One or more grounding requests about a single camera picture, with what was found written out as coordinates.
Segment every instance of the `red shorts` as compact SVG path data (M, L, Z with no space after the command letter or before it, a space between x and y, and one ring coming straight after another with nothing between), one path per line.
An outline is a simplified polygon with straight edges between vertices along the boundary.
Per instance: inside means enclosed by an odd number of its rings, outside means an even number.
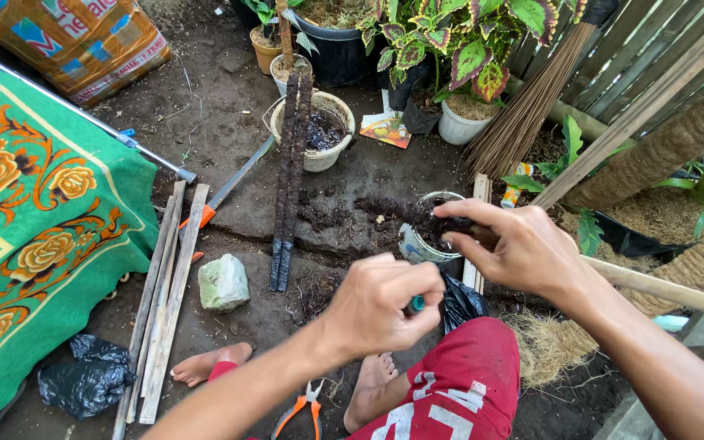
M495 318L472 319L407 371L411 386L399 407L347 440L506 438L519 376L513 331Z

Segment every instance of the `black plastic bag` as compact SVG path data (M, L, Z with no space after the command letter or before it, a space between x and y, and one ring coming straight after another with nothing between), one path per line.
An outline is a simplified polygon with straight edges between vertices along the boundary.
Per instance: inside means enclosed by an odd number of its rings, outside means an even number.
M471 287L440 270L444 280L444 334L450 333L466 321L488 316L483 296Z
M70 346L77 362L44 368L37 382L45 405L58 406L81 421L118 402L135 375L123 347L90 334L76 334Z

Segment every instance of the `rock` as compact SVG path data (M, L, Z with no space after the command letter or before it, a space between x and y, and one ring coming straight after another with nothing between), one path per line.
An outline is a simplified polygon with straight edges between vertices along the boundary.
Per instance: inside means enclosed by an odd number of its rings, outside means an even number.
M238 258L224 254L197 272L200 303L211 312L228 313L249 301L246 270Z

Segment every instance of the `white plastic pot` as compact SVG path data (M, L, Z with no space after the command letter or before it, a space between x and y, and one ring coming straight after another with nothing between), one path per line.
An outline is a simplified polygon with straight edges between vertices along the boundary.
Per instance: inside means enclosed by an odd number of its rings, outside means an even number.
M276 106L275 110L273 110L271 123L269 124L269 129L278 143L282 141L284 105L285 100L283 99L279 105ZM311 95L311 107L327 110L338 116L341 123L347 128L347 135L344 136L341 142L336 146L323 151L304 151L304 170L308 172L323 172L336 163L336 159L339 158L341 151L347 148L347 145L349 145L352 140L352 133L354 133L355 130L354 117L352 116L352 110L350 110L344 101L330 93L314 91Z
M305 60L306 64L308 64L308 66L311 67L311 63L308 62L308 59L306 59L305 56L298 55L298 54L294 54L294 55L295 55L295 58L302 58L303 60ZM275 57L273 59L273 61L271 61L271 75L273 75L273 66L276 63L276 60L280 59L282 56L284 56L284 55L283 54L279 55L279 56ZM276 75L273 75L273 82L276 83L276 87L279 89L279 95L284 96L287 94L287 83L279 81L279 79L276 78Z
M435 191L426 194L420 200L441 199L441 200L463 200L464 196L451 193L449 191ZM432 262L435 265L444 265L445 263L455 260L461 255L457 252L449 253L434 249L422 239L419 233L415 231L411 225L404 223L398 230L398 250L401 255L413 265L418 265L422 262Z
M472 121L464 117L460 117L450 110L445 101L442 101L442 114L439 119L439 135L446 142L454 145L463 145L469 143L476 135L483 131L483 128L491 122L494 117L491 116L484 121Z

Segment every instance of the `broom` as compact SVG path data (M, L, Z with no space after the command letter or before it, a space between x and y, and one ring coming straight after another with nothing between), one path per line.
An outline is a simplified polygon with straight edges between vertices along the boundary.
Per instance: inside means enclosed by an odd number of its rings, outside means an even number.
M618 0L596 0L588 6L561 47L469 144L466 166L474 169L472 176L482 173L500 178L512 173L513 164L521 162L537 137L583 46L617 8Z

